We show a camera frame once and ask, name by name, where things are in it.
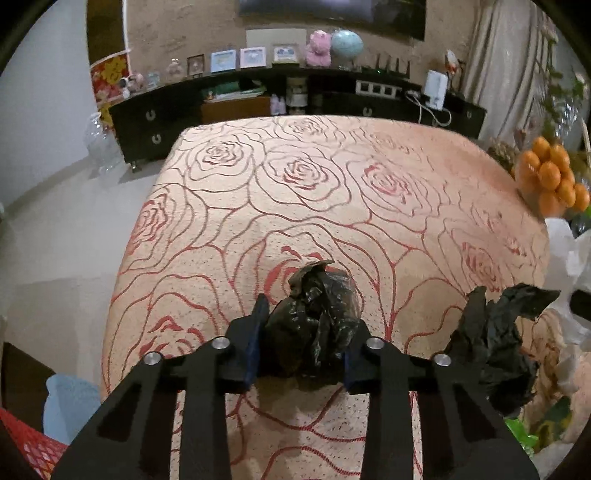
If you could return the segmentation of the black plastic bag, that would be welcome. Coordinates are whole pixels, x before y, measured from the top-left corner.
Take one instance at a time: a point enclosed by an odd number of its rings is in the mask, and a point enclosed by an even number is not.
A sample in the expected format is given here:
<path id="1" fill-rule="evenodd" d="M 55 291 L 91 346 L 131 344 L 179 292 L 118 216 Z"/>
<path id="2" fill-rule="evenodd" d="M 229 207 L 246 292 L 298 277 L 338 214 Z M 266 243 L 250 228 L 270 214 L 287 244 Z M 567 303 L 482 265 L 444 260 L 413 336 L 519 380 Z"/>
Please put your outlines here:
<path id="1" fill-rule="evenodd" d="M 489 402 L 508 417 L 532 400 L 539 370 L 539 362 L 523 348 L 516 320 L 536 320 L 560 292 L 520 283 L 504 289 L 498 300 L 487 299 L 486 293 L 478 286 L 468 294 L 445 353 L 476 368 Z"/>
<path id="2" fill-rule="evenodd" d="M 344 379 L 361 314 L 355 283 L 332 263 L 311 262 L 290 276 L 290 293 L 260 326 L 260 377 L 294 378 L 308 389 Z"/>

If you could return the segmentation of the rose pattern tablecloth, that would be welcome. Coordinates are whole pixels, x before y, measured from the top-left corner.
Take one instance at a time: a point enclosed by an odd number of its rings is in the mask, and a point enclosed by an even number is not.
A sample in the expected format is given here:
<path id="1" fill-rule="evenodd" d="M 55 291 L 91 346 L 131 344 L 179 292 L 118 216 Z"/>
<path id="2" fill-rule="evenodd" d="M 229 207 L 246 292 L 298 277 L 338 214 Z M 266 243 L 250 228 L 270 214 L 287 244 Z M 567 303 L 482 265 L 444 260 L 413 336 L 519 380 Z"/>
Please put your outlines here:
<path id="1" fill-rule="evenodd" d="M 548 235 L 483 150 L 445 130 L 338 116 L 184 130 L 144 201 L 111 297 L 102 382 L 189 354 L 325 261 L 370 331 L 428 358 L 468 294 L 541 285 Z"/>

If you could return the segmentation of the green snack wrapper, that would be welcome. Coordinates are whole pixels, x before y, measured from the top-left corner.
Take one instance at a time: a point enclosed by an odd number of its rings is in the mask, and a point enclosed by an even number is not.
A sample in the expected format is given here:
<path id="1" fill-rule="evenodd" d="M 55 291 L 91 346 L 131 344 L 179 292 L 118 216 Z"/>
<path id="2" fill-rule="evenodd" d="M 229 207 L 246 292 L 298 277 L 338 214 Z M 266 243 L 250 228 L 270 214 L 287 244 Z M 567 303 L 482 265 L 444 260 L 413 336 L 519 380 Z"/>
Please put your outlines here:
<path id="1" fill-rule="evenodd" d="M 525 453 L 529 457 L 533 457 L 536 453 L 535 449 L 539 442 L 538 436 L 531 434 L 519 418 L 505 417 L 504 422 Z"/>

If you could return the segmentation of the black tv cabinet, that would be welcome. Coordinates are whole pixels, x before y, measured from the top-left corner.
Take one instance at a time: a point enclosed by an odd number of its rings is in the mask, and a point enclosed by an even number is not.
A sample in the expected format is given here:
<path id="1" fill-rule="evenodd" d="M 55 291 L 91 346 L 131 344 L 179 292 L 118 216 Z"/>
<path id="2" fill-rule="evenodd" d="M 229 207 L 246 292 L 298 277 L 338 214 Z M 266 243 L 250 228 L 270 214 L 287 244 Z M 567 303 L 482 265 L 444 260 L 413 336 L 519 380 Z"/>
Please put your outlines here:
<path id="1" fill-rule="evenodd" d="M 356 95 L 356 81 L 401 87 L 398 99 Z M 253 68 L 183 80 L 140 93 L 109 111 L 131 166 L 167 156 L 194 126 L 273 115 L 338 115 L 401 120 L 479 137 L 486 110 L 448 93 L 441 111 L 409 80 L 320 67 Z"/>

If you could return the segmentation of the red plastic mesh basket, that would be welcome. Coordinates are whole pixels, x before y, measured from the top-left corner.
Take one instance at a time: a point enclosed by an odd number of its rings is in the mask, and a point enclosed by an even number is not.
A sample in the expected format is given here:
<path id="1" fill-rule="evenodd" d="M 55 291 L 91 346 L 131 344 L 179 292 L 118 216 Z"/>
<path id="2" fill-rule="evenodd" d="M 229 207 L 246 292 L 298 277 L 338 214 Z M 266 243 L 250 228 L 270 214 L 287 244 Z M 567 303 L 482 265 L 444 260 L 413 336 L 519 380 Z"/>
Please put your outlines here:
<path id="1" fill-rule="evenodd" d="M 2 479 L 50 479 L 66 449 L 1 409 Z"/>

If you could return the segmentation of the large clear glass jar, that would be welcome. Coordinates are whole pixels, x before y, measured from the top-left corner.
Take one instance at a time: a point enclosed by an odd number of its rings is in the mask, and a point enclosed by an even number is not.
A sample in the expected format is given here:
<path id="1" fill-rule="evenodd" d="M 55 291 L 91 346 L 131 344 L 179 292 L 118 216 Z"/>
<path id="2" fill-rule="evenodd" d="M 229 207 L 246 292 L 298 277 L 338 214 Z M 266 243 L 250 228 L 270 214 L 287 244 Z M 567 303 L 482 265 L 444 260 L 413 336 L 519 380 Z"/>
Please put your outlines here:
<path id="1" fill-rule="evenodd" d="M 103 124 L 100 112 L 92 113 L 88 118 L 84 143 L 99 174 L 109 172 L 123 159 L 116 138 Z"/>

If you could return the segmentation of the glass bowl of oranges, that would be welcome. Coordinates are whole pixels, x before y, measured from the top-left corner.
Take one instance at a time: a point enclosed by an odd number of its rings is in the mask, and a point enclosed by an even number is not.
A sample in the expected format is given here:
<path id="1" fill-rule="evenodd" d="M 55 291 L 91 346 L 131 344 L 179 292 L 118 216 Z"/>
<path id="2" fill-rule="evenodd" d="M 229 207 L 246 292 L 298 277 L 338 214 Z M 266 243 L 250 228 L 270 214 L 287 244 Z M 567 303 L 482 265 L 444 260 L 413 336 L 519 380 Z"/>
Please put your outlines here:
<path id="1" fill-rule="evenodd" d="M 590 157 L 569 152 L 559 142 L 538 136 L 516 158 L 518 190 L 540 217 L 590 215 Z"/>

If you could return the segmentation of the framed picture white left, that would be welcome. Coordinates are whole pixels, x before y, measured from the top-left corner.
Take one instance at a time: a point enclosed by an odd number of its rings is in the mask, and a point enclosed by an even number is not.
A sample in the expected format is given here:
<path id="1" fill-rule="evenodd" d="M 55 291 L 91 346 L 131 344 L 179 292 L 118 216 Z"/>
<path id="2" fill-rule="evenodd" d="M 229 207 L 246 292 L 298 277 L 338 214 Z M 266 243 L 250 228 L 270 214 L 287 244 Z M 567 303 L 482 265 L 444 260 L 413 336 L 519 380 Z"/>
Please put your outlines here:
<path id="1" fill-rule="evenodd" d="M 211 53 L 211 73 L 233 71 L 236 68 L 236 50 L 229 49 Z"/>

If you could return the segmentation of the framed picture white middle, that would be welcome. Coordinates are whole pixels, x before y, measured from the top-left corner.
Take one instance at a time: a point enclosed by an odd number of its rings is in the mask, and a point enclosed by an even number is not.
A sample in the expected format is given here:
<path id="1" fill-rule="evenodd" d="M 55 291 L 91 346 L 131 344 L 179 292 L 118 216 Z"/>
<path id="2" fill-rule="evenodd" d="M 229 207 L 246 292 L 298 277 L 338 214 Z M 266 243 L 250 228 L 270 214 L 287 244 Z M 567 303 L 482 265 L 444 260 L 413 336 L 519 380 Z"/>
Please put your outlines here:
<path id="1" fill-rule="evenodd" d="M 266 47 L 249 47 L 240 50 L 240 69 L 266 67 Z"/>

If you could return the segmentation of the framed picture white right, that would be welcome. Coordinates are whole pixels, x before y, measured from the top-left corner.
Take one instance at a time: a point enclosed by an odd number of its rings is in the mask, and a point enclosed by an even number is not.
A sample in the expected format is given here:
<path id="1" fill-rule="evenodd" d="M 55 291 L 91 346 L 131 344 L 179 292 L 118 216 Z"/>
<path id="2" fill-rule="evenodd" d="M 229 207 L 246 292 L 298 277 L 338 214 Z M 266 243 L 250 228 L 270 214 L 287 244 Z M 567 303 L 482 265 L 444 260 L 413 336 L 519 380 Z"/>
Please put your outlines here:
<path id="1" fill-rule="evenodd" d="M 300 54 L 296 44 L 280 44 L 273 46 L 273 64 L 298 64 Z"/>

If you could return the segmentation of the black wifi router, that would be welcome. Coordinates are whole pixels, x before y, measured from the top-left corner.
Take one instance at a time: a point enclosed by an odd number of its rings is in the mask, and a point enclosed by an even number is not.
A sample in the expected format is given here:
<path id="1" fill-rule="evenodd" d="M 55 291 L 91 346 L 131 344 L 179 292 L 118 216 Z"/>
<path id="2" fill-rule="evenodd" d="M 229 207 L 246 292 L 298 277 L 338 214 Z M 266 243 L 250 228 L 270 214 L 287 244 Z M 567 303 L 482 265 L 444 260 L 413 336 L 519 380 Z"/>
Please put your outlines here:
<path id="1" fill-rule="evenodd" d="M 376 58 L 376 62 L 374 66 L 363 66 L 362 72 L 366 74 L 375 74 L 381 75 L 384 77 L 389 78 L 397 78 L 402 80 L 410 80 L 411 79 L 411 62 L 408 61 L 406 64 L 406 70 L 401 70 L 400 67 L 400 59 L 396 58 L 396 61 L 393 61 L 392 55 L 386 56 L 386 63 L 381 63 L 382 55 L 378 54 Z"/>

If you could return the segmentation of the white router box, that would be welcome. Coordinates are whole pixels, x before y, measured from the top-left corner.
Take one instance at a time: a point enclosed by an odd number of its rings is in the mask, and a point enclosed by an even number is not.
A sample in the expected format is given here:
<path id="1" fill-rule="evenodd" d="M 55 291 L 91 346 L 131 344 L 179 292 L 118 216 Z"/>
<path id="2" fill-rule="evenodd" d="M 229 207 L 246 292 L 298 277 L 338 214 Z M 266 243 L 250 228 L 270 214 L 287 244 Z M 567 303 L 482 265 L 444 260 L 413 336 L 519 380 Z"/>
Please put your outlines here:
<path id="1" fill-rule="evenodd" d="M 426 106 L 441 111 L 444 108 L 449 78 L 446 74 L 430 70 L 427 74 L 423 93 L 428 97 Z"/>

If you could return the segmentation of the light blue globe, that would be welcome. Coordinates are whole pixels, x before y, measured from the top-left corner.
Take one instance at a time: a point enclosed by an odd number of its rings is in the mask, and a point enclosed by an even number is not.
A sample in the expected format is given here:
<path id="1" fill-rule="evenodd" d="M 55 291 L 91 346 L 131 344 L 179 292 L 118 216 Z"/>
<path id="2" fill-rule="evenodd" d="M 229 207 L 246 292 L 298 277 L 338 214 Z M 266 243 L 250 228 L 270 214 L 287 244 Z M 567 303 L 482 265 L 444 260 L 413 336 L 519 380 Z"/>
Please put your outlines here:
<path id="1" fill-rule="evenodd" d="M 339 58 L 353 61 L 363 52 L 363 39 L 351 30 L 332 33 L 332 52 Z"/>

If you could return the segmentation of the glass flower vase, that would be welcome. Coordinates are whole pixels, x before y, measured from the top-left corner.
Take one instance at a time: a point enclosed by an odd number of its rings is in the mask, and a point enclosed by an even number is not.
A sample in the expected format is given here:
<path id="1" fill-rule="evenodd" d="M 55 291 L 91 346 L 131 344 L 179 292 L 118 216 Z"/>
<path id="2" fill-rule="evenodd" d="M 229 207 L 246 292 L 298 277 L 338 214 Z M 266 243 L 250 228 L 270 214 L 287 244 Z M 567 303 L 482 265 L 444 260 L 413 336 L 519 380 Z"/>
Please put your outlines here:
<path id="1" fill-rule="evenodd" d="M 564 74 L 553 66 L 544 70 L 543 80 L 544 93 L 539 100 L 544 112 L 542 136 L 551 145 L 563 144 L 588 97 L 588 82 L 583 74 L 573 72 L 571 84 L 563 86 Z"/>

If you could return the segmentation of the red festive wall poster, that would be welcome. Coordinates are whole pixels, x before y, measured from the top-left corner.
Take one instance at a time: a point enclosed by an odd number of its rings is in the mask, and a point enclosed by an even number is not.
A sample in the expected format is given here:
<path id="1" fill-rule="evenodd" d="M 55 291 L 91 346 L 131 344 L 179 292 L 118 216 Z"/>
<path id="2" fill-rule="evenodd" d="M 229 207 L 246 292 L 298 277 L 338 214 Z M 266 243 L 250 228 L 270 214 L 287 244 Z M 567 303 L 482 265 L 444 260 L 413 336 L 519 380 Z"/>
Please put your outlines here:
<path id="1" fill-rule="evenodd" d="M 123 100 L 123 90 L 119 83 L 129 74 L 127 50 L 110 54 L 90 66 L 97 110 L 101 114 L 101 122 L 110 130 L 113 129 L 113 121 L 109 109 Z"/>

